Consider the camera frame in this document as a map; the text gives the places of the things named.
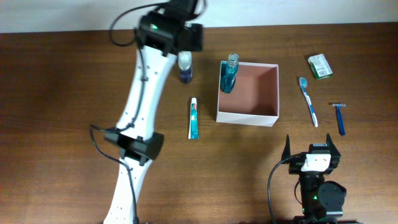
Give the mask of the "pink cardboard box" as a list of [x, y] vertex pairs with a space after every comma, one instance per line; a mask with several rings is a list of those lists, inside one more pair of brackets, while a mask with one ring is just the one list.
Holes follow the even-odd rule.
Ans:
[[277, 64], [239, 62], [232, 92], [218, 91], [216, 122], [272, 127], [279, 101]]

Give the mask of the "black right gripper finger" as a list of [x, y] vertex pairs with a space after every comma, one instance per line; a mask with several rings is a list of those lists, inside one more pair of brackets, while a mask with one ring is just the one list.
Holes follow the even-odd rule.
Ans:
[[329, 133], [326, 134], [326, 144], [328, 145], [331, 156], [341, 156], [340, 152], [337, 150], [336, 146], [333, 144], [333, 141], [332, 141]]
[[284, 146], [284, 150], [282, 152], [281, 155], [281, 162], [283, 162], [284, 164], [288, 164], [288, 160], [291, 157], [291, 153], [290, 153], [290, 138], [289, 135], [286, 136], [286, 140], [285, 140], [285, 146]]

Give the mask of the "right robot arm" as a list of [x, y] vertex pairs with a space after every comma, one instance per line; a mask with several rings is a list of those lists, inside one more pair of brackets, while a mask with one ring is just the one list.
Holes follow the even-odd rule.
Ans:
[[286, 138], [281, 161], [289, 166], [290, 175], [298, 175], [302, 216], [294, 223], [336, 223], [343, 216], [346, 189], [337, 182], [326, 181], [340, 163], [341, 154], [329, 134], [326, 143], [311, 144], [307, 152], [290, 153], [290, 139]]

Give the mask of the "purple spray bottle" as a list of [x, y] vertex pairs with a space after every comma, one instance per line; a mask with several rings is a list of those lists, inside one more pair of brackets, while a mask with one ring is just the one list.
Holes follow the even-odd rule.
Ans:
[[192, 53], [189, 51], [181, 51], [178, 54], [178, 67], [180, 70], [180, 81], [182, 83], [190, 83], [193, 76], [192, 70]]

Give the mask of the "teal mouthwash bottle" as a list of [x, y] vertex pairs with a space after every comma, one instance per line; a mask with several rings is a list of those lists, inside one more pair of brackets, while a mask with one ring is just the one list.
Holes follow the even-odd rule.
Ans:
[[238, 54], [230, 54], [228, 56], [228, 60], [224, 68], [224, 75], [221, 78], [221, 90], [223, 92], [225, 93], [232, 92], [238, 68], [239, 68]]

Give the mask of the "green white soap box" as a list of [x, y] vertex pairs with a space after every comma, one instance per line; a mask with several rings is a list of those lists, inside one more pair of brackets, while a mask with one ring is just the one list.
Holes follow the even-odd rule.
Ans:
[[332, 69], [323, 54], [312, 55], [307, 59], [307, 61], [317, 80], [333, 76]]

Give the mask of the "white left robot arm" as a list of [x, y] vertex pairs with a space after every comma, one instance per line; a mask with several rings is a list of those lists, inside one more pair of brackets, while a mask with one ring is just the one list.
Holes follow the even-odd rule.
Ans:
[[164, 135], [155, 132], [157, 107], [165, 81], [180, 52], [203, 48], [203, 26], [197, 14], [166, 7], [150, 11], [134, 29], [137, 58], [132, 85], [122, 116], [104, 132], [105, 140], [119, 148], [118, 179], [105, 223], [139, 223], [137, 199]]

